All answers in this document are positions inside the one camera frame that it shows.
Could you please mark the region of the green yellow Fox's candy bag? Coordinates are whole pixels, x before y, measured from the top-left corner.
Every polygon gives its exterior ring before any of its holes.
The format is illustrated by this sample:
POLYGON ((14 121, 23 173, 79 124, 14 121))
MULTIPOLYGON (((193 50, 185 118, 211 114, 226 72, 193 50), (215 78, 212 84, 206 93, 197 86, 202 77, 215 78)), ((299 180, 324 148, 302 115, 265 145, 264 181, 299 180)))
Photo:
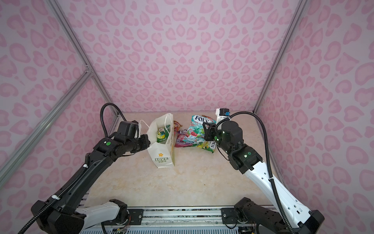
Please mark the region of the green yellow Fox's candy bag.
POLYGON ((215 141, 204 141, 198 144, 197 147, 213 153, 216 149, 216 142, 215 141))

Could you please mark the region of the green candy bag back side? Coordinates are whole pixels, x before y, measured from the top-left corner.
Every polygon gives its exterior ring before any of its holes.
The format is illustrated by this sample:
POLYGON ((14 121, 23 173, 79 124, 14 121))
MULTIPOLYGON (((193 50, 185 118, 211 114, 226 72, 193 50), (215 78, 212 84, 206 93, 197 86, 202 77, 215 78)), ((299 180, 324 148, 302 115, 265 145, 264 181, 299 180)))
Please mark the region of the green candy bag back side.
POLYGON ((165 130, 165 133, 166 133, 166 135, 167 135, 167 139, 168 139, 168 137, 169 137, 169 135, 170 135, 170 125, 165 125, 164 127, 161 127, 161 128, 159 128, 158 130, 165 130))

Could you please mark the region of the green Fox's candy bag front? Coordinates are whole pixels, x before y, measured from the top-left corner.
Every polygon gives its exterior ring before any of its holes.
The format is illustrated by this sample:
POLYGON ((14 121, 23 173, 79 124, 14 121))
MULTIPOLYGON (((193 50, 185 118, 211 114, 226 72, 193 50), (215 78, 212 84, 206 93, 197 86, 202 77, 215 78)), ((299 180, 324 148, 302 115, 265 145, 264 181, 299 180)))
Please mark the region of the green Fox's candy bag front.
POLYGON ((157 132, 157 143, 164 143, 167 140, 165 130, 158 130, 157 132))

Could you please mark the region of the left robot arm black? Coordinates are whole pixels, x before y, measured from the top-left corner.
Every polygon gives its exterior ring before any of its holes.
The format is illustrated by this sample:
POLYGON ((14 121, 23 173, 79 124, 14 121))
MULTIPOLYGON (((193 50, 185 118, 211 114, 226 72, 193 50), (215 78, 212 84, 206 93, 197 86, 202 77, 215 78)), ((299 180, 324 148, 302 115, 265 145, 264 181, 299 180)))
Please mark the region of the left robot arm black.
POLYGON ((85 155, 80 169, 46 201, 38 200, 31 208, 33 217, 21 228, 24 234, 37 223, 48 234, 78 234, 98 223, 115 220, 123 223, 128 217, 125 203, 112 199, 90 212, 78 210, 81 199, 99 176, 120 157, 132 156, 148 149, 148 135, 139 133, 137 121, 122 121, 118 130, 101 139, 85 155))

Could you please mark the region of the teal mint blossom candy bag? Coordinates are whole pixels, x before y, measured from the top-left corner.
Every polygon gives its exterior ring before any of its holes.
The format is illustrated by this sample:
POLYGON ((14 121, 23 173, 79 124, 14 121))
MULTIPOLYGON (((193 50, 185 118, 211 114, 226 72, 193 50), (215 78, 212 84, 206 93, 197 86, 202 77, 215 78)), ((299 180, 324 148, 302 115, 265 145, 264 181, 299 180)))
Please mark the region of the teal mint blossom candy bag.
POLYGON ((191 123, 187 129, 187 135, 183 139, 183 142, 197 146, 204 143, 205 130, 203 125, 206 123, 216 123, 214 119, 204 115, 194 115, 191 117, 191 123))

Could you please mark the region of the white paper gift bag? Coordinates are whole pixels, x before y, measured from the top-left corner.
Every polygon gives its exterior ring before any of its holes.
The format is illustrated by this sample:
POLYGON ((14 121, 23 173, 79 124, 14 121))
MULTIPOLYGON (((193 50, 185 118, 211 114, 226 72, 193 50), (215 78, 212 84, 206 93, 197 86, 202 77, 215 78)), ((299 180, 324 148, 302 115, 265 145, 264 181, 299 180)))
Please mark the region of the white paper gift bag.
POLYGON ((148 154, 157 168, 168 168, 174 166, 174 145, 176 135, 173 130, 173 114, 167 113, 161 117, 154 119, 150 125, 142 121, 147 127, 146 134, 151 142, 150 147, 147 149, 148 154), (157 143, 158 129, 170 125, 170 135, 165 144, 157 143))

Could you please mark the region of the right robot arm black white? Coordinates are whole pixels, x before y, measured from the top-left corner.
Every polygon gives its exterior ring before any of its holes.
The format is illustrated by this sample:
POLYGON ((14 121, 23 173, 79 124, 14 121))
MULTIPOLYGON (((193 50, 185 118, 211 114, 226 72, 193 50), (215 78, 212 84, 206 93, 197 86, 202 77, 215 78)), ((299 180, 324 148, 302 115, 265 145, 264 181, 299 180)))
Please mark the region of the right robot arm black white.
POLYGON ((228 155, 235 170, 240 171, 256 184, 277 209, 272 211, 255 204, 248 198, 241 199, 234 208, 241 221, 253 221, 275 234, 315 234, 325 218, 318 210, 310 210, 295 198, 268 172, 268 165, 256 150, 243 140, 238 123, 227 120, 220 126, 203 124, 204 138, 214 141, 228 155))

